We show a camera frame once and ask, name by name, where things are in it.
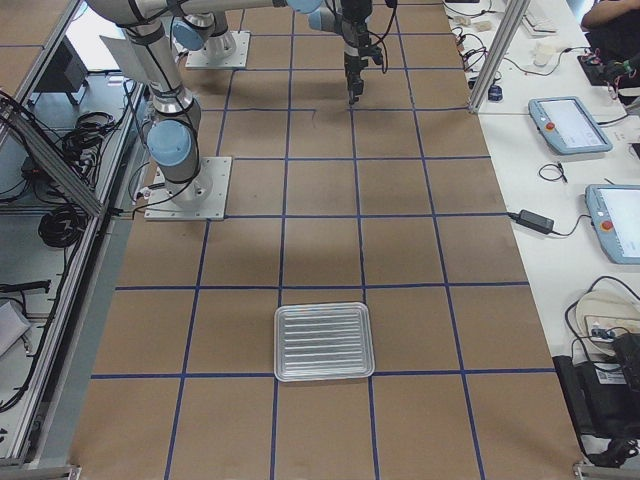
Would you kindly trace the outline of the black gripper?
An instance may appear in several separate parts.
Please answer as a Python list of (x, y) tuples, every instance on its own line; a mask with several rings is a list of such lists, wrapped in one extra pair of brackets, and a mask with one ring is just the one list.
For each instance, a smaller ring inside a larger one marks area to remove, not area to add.
[(378, 66), (383, 63), (382, 50), (371, 40), (368, 29), (367, 22), (372, 12), (371, 1), (341, 1), (341, 31), (345, 42), (344, 67), (350, 104), (355, 104), (356, 98), (363, 94), (364, 81), (359, 74), (368, 65), (368, 58)]

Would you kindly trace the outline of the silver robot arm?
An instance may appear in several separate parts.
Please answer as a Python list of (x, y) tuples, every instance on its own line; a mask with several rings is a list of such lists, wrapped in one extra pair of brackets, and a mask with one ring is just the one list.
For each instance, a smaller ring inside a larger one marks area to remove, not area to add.
[(361, 72), (372, 60), (382, 65), (382, 49), (372, 39), (368, 21), (371, 1), (287, 1), (287, 5), (308, 17), (313, 30), (334, 33), (344, 41), (344, 71), (350, 105), (359, 101), (364, 91)]
[(220, 220), (225, 214), (232, 160), (204, 157), (199, 147), (201, 108), (184, 85), (173, 45), (200, 51), (211, 43), (216, 57), (238, 48), (229, 31), (231, 10), (268, 8), (268, 1), (92, 1), (90, 7), (124, 37), (105, 39), (122, 72), (149, 87), (154, 117), (146, 135), (164, 190), (151, 195), (153, 220)]

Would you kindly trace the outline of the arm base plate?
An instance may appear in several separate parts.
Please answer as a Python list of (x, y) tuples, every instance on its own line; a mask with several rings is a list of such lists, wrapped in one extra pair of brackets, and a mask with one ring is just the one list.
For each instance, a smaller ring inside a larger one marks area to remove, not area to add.
[(225, 217), (230, 176), (231, 157), (202, 157), (200, 171), (184, 189), (166, 182), (159, 167), (154, 183), (163, 183), (149, 196), (150, 207), (144, 212), (149, 221), (221, 221)]
[(185, 67), (190, 70), (244, 69), (248, 60), (251, 33), (227, 31), (210, 37), (199, 51), (188, 54)]

